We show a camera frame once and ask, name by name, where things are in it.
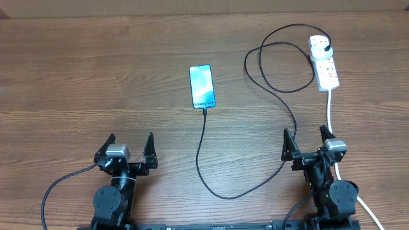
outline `phone screen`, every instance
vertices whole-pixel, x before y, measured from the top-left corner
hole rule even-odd
[[[189,68],[189,74],[193,108],[204,109],[215,107],[216,99],[210,65],[192,66]]]

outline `wood grain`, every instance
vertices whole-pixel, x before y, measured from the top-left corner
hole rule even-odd
[[[290,164],[271,182],[234,201],[200,182],[195,154],[203,116],[191,105],[190,66],[211,64],[217,107],[208,111],[200,156],[204,179],[232,196],[280,165],[282,131],[293,124],[283,105],[243,72],[248,50],[274,29],[304,22],[331,35],[341,87],[334,91],[334,133],[348,144],[341,174],[386,229],[409,225],[409,14],[395,12],[0,20],[0,229],[41,229],[40,204],[59,177],[87,167],[111,132],[132,160],[155,134],[159,168],[138,178],[133,217],[140,223],[210,224],[283,219],[308,194]],[[270,41],[308,50],[310,28]],[[249,70],[262,83],[257,57]],[[269,81],[294,89],[311,78],[288,46],[263,51]],[[298,121],[302,151],[320,145],[327,94],[313,82],[280,94]],[[49,229],[86,226],[92,198],[108,175],[93,169],[53,189]],[[305,205],[294,213],[313,211]],[[376,229],[357,204],[363,229]]]

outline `white cable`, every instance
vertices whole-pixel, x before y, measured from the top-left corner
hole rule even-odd
[[[332,133],[332,127],[331,127],[331,89],[328,90],[327,123],[328,123],[328,130],[330,130],[330,132]],[[338,163],[335,163],[335,174],[337,175],[338,180],[342,180],[341,175],[339,174]],[[369,213],[369,215],[375,221],[375,223],[379,227],[379,229],[384,230],[384,228],[382,227],[379,220],[375,217],[375,214],[369,209],[369,207],[365,204],[365,202],[360,197],[358,197],[357,200],[365,208],[365,210]]]

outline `black charging cable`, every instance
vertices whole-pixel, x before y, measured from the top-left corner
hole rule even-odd
[[[89,166],[89,167],[87,167],[87,168],[85,168],[85,169],[81,169],[80,171],[73,172],[73,173],[71,173],[71,174],[65,175],[65,176],[63,176],[62,178],[56,180],[56,181],[49,187],[49,189],[47,189],[47,191],[45,192],[44,198],[43,198],[43,202],[41,203],[41,223],[43,224],[44,230],[47,230],[47,225],[45,224],[45,217],[44,217],[45,201],[47,200],[47,197],[49,196],[49,194],[50,194],[50,192],[51,192],[51,189],[54,188],[54,186],[56,186],[59,182],[65,180],[65,179],[67,179],[67,178],[69,178],[69,177],[72,177],[72,176],[78,175],[78,174],[80,174],[80,173],[86,172],[86,171],[88,171],[88,170],[94,168],[95,166],[96,166],[96,163],[93,164],[93,165],[91,165],[91,166]]]
[[[293,134],[293,138],[295,138],[295,135],[297,134],[297,121],[296,121],[296,119],[295,119],[295,117],[294,117],[294,114],[293,114],[293,112],[291,111],[291,109],[290,109],[290,108],[288,107],[288,105],[284,102],[284,100],[282,100],[277,94],[273,93],[271,90],[267,89],[266,87],[263,87],[263,86],[260,85],[258,82],[256,82],[256,81],[250,76],[250,74],[249,74],[249,72],[248,72],[248,70],[247,70],[247,57],[248,57],[249,54],[251,54],[252,52],[254,52],[254,51],[256,51],[256,50],[259,50],[259,68],[260,68],[260,72],[261,72],[261,75],[262,75],[263,78],[264,78],[264,81],[267,83],[267,85],[268,85],[271,89],[273,89],[274,91],[280,92],[280,93],[294,93],[294,92],[300,91],[301,89],[304,89],[304,88],[306,88],[307,86],[309,86],[309,85],[313,82],[313,80],[314,80],[314,65],[313,65],[313,62],[311,61],[310,57],[309,57],[299,46],[297,46],[297,45],[295,45],[295,44],[293,44],[293,43],[290,43],[290,42],[272,42],[272,43],[268,43],[268,44],[265,45],[265,41],[266,41],[267,38],[270,37],[272,34],[274,34],[275,32],[277,32],[277,31],[279,31],[279,30],[282,30],[282,29],[285,29],[285,28],[291,27],[291,26],[307,26],[307,27],[311,27],[311,28],[317,29],[318,31],[320,31],[320,32],[322,32],[323,34],[325,34],[325,36],[327,36],[327,38],[328,38],[328,40],[329,40],[329,45],[325,47],[325,51],[328,51],[328,50],[331,48],[331,38],[330,38],[329,35],[328,35],[326,32],[324,32],[322,29],[320,29],[320,28],[318,28],[318,27],[316,27],[316,26],[309,25],[309,24],[290,24],[290,25],[287,25],[287,26],[280,27],[279,29],[276,29],[275,31],[271,32],[269,35],[267,35],[267,36],[264,38],[264,40],[263,40],[263,42],[261,43],[260,47],[257,47],[257,48],[255,48],[255,49],[250,50],[250,51],[245,55],[245,58],[244,58],[244,70],[245,70],[245,73],[247,74],[247,76],[250,78],[250,80],[251,80],[253,83],[255,83],[255,85],[257,85],[257,86],[260,87],[261,89],[264,89],[265,91],[269,92],[271,95],[275,96],[275,97],[286,107],[286,109],[287,109],[287,111],[289,112],[289,114],[290,114],[290,116],[291,116],[291,118],[292,118],[292,120],[293,120],[293,123],[294,123],[294,134]],[[301,88],[298,88],[298,89],[286,91],[286,90],[277,89],[277,88],[273,87],[273,86],[268,82],[268,80],[267,80],[267,78],[266,78],[266,76],[265,76],[265,74],[264,74],[262,64],[261,64],[261,51],[262,51],[262,49],[263,49],[264,47],[269,47],[269,46],[278,45],[278,44],[285,44],[285,45],[294,46],[294,47],[297,48],[297,49],[304,55],[304,57],[308,60],[310,66],[311,66],[311,70],[313,71],[313,77],[311,78],[311,80],[310,80],[305,86],[302,86]],[[271,177],[267,178],[267,180],[265,180],[263,183],[257,185],[256,187],[254,187],[254,188],[252,188],[252,189],[250,189],[250,190],[248,190],[248,191],[246,191],[246,192],[244,192],[244,193],[242,193],[242,194],[240,194],[240,195],[236,195],[236,196],[234,196],[234,197],[224,197],[224,196],[221,196],[221,195],[216,194],[216,193],[215,193],[214,191],[212,191],[211,188],[209,188],[209,186],[205,183],[203,177],[201,176],[200,170],[199,170],[199,151],[200,151],[200,147],[201,147],[201,145],[202,145],[203,136],[204,136],[204,134],[205,134],[207,109],[203,109],[203,116],[204,116],[204,120],[203,120],[203,130],[202,130],[202,135],[201,135],[200,142],[199,142],[199,147],[197,148],[197,153],[196,153],[196,169],[197,169],[197,173],[198,173],[198,175],[199,175],[199,177],[200,177],[200,180],[202,181],[203,185],[204,185],[204,186],[207,188],[207,190],[209,190],[209,192],[212,193],[214,196],[216,196],[216,197],[218,197],[218,198],[221,198],[221,199],[237,199],[237,198],[242,197],[242,196],[244,196],[244,195],[246,195],[246,194],[248,194],[248,193],[250,193],[250,192],[256,190],[257,188],[263,186],[265,183],[269,182],[272,178],[274,178],[275,175],[277,175],[277,174],[280,172],[280,170],[281,170],[282,167],[284,166],[284,162],[281,164],[281,166],[278,168],[278,170],[276,170],[276,172],[273,173],[273,175],[271,175]]]

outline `power strip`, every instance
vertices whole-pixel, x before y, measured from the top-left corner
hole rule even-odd
[[[328,51],[324,50],[328,46],[328,38],[322,35],[311,36],[308,45],[309,55],[314,64],[318,90],[325,92],[335,89],[339,86],[339,81],[334,59],[332,58],[334,51],[332,48]]]

